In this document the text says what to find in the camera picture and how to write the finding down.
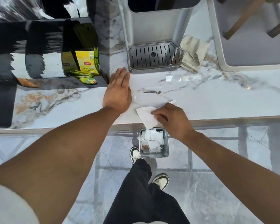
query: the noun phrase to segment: shoe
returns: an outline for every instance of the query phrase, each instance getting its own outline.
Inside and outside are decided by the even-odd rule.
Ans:
[[[138,159],[143,159],[141,156],[140,156],[140,150],[138,147],[132,147],[131,150],[130,150],[130,156],[131,156],[131,160],[132,160],[132,163],[134,164],[136,162],[136,160]]]
[[[166,186],[168,185],[169,177],[166,174],[159,174],[155,179],[152,181],[152,183],[157,184],[160,186],[161,190],[164,190]]]

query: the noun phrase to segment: white sneaker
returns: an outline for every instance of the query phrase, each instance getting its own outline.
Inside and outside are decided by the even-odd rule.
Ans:
[[[132,160],[132,163],[134,164],[136,162],[136,160],[138,159],[143,159],[141,156],[140,156],[140,150],[138,147],[132,147],[131,150],[130,150],[130,156],[131,156],[131,160]]]
[[[157,177],[155,177],[155,179],[152,181],[152,183],[157,184],[158,186],[160,186],[161,190],[164,190],[164,188],[166,188],[166,186],[168,185],[169,182],[169,177],[166,174],[159,174]]]

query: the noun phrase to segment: drip tray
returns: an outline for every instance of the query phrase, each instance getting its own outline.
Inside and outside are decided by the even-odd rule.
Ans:
[[[173,71],[181,63],[179,49],[172,42],[133,45],[127,57],[133,73]]]

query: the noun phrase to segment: wooden chair leg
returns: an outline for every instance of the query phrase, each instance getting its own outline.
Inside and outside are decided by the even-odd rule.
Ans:
[[[235,22],[235,24],[229,29],[223,36],[227,40],[237,32],[238,29],[265,3],[266,0],[254,0],[254,2],[248,7],[246,12]]]
[[[223,4],[224,2],[226,2],[226,0],[217,0],[217,2],[219,2],[220,4]]]
[[[270,37],[276,37],[278,34],[280,34],[280,24],[278,24],[276,27],[274,27],[268,32],[268,35]]]

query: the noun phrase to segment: marble floor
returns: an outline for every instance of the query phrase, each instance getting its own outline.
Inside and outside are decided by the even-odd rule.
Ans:
[[[266,126],[217,126],[200,132],[226,148],[280,174],[280,123]],[[41,135],[0,134],[0,164]],[[64,224],[103,222],[132,164],[129,151],[137,132],[109,132]],[[170,178],[165,192],[174,196],[191,223],[261,223],[191,150],[169,139],[167,158],[149,163]]]

